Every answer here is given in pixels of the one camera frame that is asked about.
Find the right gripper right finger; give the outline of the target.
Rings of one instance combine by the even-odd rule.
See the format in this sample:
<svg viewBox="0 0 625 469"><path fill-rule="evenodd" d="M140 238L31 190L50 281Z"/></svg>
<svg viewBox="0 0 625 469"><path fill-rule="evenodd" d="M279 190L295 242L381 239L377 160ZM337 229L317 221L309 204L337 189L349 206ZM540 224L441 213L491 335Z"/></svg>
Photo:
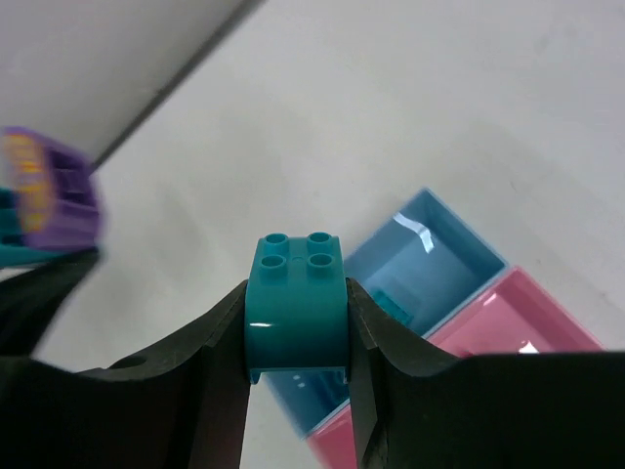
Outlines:
<svg viewBox="0 0 625 469"><path fill-rule="evenodd" d="M361 468L620 468L620 352L458 358L347 283Z"/></svg>

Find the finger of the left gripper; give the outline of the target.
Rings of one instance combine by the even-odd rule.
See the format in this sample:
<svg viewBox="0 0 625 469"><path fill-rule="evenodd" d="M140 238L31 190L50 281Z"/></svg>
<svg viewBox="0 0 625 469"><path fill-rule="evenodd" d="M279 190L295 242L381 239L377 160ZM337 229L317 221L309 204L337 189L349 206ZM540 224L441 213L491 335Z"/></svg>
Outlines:
<svg viewBox="0 0 625 469"><path fill-rule="evenodd" d="M2 280L1 355L32 354L63 301L100 259L100 249L92 247Z"/></svg>

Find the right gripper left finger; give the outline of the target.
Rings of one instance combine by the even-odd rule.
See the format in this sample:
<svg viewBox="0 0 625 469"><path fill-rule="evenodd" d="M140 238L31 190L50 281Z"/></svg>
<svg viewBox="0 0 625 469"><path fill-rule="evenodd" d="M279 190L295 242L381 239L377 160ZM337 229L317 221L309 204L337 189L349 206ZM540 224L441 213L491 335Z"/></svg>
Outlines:
<svg viewBox="0 0 625 469"><path fill-rule="evenodd" d="M5 468L236 468L250 394L245 288L108 368L1 361Z"/></svg>

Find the purple printed lego piece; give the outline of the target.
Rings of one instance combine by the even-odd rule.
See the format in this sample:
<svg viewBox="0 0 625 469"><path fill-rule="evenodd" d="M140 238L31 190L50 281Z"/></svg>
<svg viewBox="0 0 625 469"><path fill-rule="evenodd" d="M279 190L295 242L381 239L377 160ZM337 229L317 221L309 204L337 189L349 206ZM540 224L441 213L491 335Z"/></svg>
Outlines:
<svg viewBox="0 0 625 469"><path fill-rule="evenodd" d="M102 204L82 151L18 126L2 129L1 150L27 247L73 251L97 244Z"/></svg>

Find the teal curved lego brick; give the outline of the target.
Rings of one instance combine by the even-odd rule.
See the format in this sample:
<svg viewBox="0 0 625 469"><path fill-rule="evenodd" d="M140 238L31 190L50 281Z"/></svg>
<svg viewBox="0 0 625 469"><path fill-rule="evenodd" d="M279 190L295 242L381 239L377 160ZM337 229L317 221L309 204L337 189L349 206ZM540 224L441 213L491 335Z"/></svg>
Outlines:
<svg viewBox="0 0 625 469"><path fill-rule="evenodd" d="M350 361L348 293L341 244L325 232L258 240L245 292L250 382L278 371L337 371Z"/></svg>

